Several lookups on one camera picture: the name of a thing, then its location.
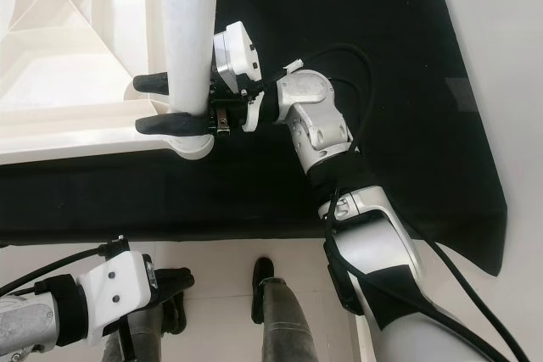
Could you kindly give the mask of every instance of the white floor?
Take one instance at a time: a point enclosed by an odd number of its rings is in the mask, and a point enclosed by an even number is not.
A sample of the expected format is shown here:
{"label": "white floor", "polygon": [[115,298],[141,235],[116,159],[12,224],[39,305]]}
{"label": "white floor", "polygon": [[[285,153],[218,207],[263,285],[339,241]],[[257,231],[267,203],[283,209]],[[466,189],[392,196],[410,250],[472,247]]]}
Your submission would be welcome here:
{"label": "white floor", "polygon": [[[55,245],[0,250],[0,284],[55,259],[94,245]],[[188,267],[196,283],[186,292],[188,327],[165,336],[163,360],[260,360],[262,326],[250,319],[251,276],[262,255],[275,264],[304,309],[321,362],[353,361],[349,316],[339,305],[327,272],[322,241],[250,240],[221,242],[140,242],[132,248],[148,253],[161,267]],[[81,261],[60,272],[82,273],[101,261]],[[97,362],[102,346],[77,343],[28,360]]]}

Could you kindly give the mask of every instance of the white cable clip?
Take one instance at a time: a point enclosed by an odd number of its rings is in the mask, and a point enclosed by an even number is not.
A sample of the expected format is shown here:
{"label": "white cable clip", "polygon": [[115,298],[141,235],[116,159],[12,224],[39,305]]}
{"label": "white cable clip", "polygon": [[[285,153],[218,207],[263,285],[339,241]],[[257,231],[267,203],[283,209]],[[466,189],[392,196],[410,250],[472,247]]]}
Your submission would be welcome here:
{"label": "white cable clip", "polygon": [[294,60],[292,63],[290,63],[289,65],[287,65],[286,67],[283,67],[283,68],[287,70],[287,75],[288,75],[288,74],[292,74],[296,70],[299,70],[303,66],[304,66],[304,62],[301,59],[298,58],[298,59]]}

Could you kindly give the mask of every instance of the black fabric backdrop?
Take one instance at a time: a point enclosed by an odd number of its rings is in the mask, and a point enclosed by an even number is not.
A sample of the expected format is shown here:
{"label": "black fabric backdrop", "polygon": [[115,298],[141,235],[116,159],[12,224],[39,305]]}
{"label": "black fabric backdrop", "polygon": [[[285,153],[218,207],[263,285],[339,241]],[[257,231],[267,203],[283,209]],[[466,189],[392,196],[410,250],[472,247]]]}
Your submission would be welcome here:
{"label": "black fabric backdrop", "polygon": [[[507,206],[444,0],[217,0],[242,20],[264,76],[330,42],[376,65],[366,152],[406,223],[496,275]],[[348,55],[311,68],[364,86]],[[337,103],[355,126],[352,90]],[[198,162],[143,152],[0,167],[0,242],[320,237],[316,202],[283,126],[217,141]]]}

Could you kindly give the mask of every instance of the black cable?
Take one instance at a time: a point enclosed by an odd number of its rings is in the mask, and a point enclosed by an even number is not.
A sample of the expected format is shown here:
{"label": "black cable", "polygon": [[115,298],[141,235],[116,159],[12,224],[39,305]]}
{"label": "black cable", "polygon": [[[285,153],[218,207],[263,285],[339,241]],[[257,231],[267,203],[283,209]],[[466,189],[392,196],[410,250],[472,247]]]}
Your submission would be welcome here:
{"label": "black cable", "polygon": [[455,332],[458,336],[462,337],[468,343],[471,343],[474,348],[476,348],[480,353],[485,355],[490,360],[495,362],[509,362],[509,360],[503,356],[499,351],[497,351],[492,345],[487,343],[483,338],[475,334],[473,331],[466,328],[464,325],[453,320],[451,317],[439,312],[437,309],[431,306],[423,306],[422,304],[415,303],[414,301],[401,296],[396,292],[390,291],[388,288],[381,286],[379,283],[374,281],[370,276],[358,270],[355,266],[351,265],[339,252],[338,246],[332,237],[332,226],[334,219],[334,212],[336,205],[339,199],[339,189],[336,190],[333,200],[330,203],[330,209],[327,214],[325,238],[327,243],[327,248],[331,251],[332,256],[341,263],[341,265],[349,271],[354,277],[363,280],[368,285],[372,286],[374,289],[380,291],[384,295],[392,298],[400,303],[406,304],[416,311],[420,312],[423,315],[439,322],[444,327]]}
{"label": "black cable", "polygon": [[32,271],[28,275],[22,276],[19,279],[12,281],[11,283],[6,284],[3,287],[0,287],[0,297],[3,297],[6,294],[11,293],[16,288],[19,288],[26,283],[30,283],[31,281],[37,279],[38,277],[42,277],[46,275],[47,273],[51,273],[52,271],[60,269],[61,267],[74,263],[78,260],[90,258],[91,256],[94,256],[96,254],[102,254],[103,252],[104,252],[104,248],[103,246],[101,246],[95,249],[84,250],[83,252],[75,253],[66,258],[57,260],[56,262],[52,262],[50,265],[43,266],[42,268],[38,270]]}
{"label": "black cable", "polygon": [[279,81],[281,78],[283,78],[285,75],[287,75],[288,72],[286,69],[281,68],[279,71],[277,71],[275,74],[270,75],[267,78],[263,78],[259,81],[254,81],[247,85],[247,94],[251,97],[256,97],[259,93],[265,91],[269,86],[272,84],[275,84],[277,81]]}
{"label": "black cable", "polygon": [[432,250],[439,256],[443,261],[447,269],[449,269],[452,275],[456,278],[456,281],[462,286],[466,294],[472,299],[473,303],[481,311],[481,313],[486,317],[486,319],[492,324],[496,331],[500,334],[503,340],[506,342],[507,346],[511,349],[515,358],[519,362],[529,362],[528,356],[524,353],[517,340],[513,337],[511,332],[503,325],[503,323],[495,316],[495,314],[488,308],[484,301],[479,297],[479,295],[473,290],[473,287],[467,282],[464,275],[459,271],[456,265],[453,263],[451,258],[439,247],[439,245],[431,240],[428,235],[423,233],[419,228],[414,226],[414,222],[409,222],[405,216],[399,213],[399,215],[404,218],[409,226],[432,248]]}
{"label": "black cable", "polygon": [[369,120],[372,116],[372,112],[374,110],[375,106],[375,97],[376,97],[376,90],[375,90],[375,80],[374,80],[374,68],[373,68],[373,62],[372,59],[364,53],[362,50],[360,50],[357,46],[353,44],[344,44],[344,43],[336,43],[331,44],[329,46],[326,46],[325,48],[310,54],[306,56],[305,58],[302,58],[302,61],[304,64],[309,63],[313,61],[316,58],[321,57],[324,54],[328,53],[335,53],[335,52],[345,52],[350,53],[358,58],[359,61],[362,62],[364,67],[366,68],[367,72],[367,83],[368,83],[368,91],[369,91],[369,98],[367,100],[367,108],[365,109],[364,116],[362,118],[362,121],[356,129],[356,133],[353,136],[353,141],[349,146],[349,152],[354,152],[355,149],[359,146],[362,138],[364,137],[364,133],[367,129],[367,124],[369,123]]}
{"label": "black cable", "polygon": [[10,296],[24,296],[25,294],[32,294],[35,291],[34,287],[28,287],[23,288],[22,290],[18,290],[16,292],[11,292]]}
{"label": "black cable", "polygon": [[337,82],[339,84],[346,85],[356,92],[356,99],[357,99],[358,104],[361,107],[361,111],[358,113],[358,118],[359,118],[358,122],[359,122],[359,125],[361,125],[362,117],[364,115],[363,112],[364,110],[367,110],[365,109],[366,106],[364,105],[364,92],[362,92],[362,89],[359,86],[357,86],[353,81],[347,80],[346,78],[339,78],[339,77],[332,76],[332,77],[329,77],[328,80],[332,83]]}

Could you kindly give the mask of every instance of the white cylindrical post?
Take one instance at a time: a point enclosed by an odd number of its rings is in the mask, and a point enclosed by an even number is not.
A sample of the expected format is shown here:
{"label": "white cylindrical post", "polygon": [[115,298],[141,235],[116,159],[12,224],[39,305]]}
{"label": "white cylindrical post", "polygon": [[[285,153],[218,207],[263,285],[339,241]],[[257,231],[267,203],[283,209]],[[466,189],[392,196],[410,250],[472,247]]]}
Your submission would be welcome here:
{"label": "white cylindrical post", "polygon": [[206,113],[216,0],[161,0],[170,107]]}

